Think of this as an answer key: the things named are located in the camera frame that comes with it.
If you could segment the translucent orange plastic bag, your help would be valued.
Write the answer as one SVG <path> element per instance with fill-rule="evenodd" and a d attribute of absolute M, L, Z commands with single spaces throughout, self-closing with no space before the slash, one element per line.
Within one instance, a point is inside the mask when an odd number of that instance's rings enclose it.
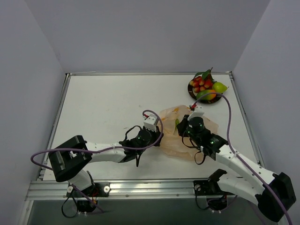
<path fill-rule="evenodd" d="M 185 105 L 179 105 L 162 110 L 159 116 L 163 123 L 164 136 L 160 142 L 160 149 L 171 158 L 198 162 L 203 160 L 203 154 L 197 149 L 190 149 L 181 142 L 176 125 L 182 121 L 184 115 L 190 115 L 191 110 Z"/>

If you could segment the green orange fake mango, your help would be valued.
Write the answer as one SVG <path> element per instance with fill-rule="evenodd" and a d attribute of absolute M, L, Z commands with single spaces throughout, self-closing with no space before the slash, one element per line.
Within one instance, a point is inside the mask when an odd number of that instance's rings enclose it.
<path fill-rule="evenodd" d="M 202 90 L 196 95 L 196 99 L 200 99 L 201 101 L 211 101 L 216 97 L 216 93 L 214 90 Z"/>

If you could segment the red fake fruit bunch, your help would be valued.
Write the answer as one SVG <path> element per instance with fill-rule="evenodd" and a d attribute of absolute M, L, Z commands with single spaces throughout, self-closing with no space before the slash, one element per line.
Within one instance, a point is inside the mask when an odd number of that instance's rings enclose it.
<path fill-rule="evenodd" d="M 211 90 L 214 83 L 217 81 L 212 77 L 212 69 L 210 68 L 204 72 L 198 72 L 194 78 L 189 82 L 187 90 L 190 94 L 197 94 L 203 90 Z"/>

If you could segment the green fake pear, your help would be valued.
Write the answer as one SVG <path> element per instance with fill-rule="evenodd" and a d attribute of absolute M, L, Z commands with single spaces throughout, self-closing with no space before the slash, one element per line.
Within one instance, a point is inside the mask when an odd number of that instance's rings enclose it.
<path fill-rule="evenodd" d="M 213 85 L 212 85 L 212 89 L 215 91 L 215 92 L 218 92 L 218 93 L 224 93 L 227 91 L 228 87 L 225 86 L 224 84 L 222 84 L 221 82 L 215 82 Z"/>

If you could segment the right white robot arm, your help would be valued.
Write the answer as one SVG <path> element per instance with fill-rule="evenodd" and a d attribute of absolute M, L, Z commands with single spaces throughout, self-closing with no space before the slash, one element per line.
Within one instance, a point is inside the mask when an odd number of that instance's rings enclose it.
<path fill-rule="evenodd" d="M 179 136 L 187 137 L 192 142 L 192 148 L 238 174 L 235 177 L 226 170 L 216 170 L 208 178 L 211 192 L 237 195 L 256 205 L 273 222 L 279 222 L 286 216 L 296 202 L 292 181 L 288 175 L 267 170 L 239 153 L 226 139 L 209 131 L 202 117 L 185 115 L 175 125 Z"/>

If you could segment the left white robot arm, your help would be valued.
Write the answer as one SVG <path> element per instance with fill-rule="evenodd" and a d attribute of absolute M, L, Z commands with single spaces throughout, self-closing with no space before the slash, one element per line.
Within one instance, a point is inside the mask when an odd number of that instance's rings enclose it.
<path fill-rule="evenodd" d="M 87 164 L 135 160 L 138 166 L 145 150 L 152 146 L 158 147 L 162 137 L 158 127 L 156 131 L 141 127 L 135 138 L 125 138 L 110 146 L 91 143 L 84 140 L 83 136 L 76 135 L 56 147 L 56 151 L 51 151 L 49 160 L 57 182 L 69 181 L 83 196 L 90 196 L 94 193 L 95 185 L 90 174 L 84 170 Z"/>

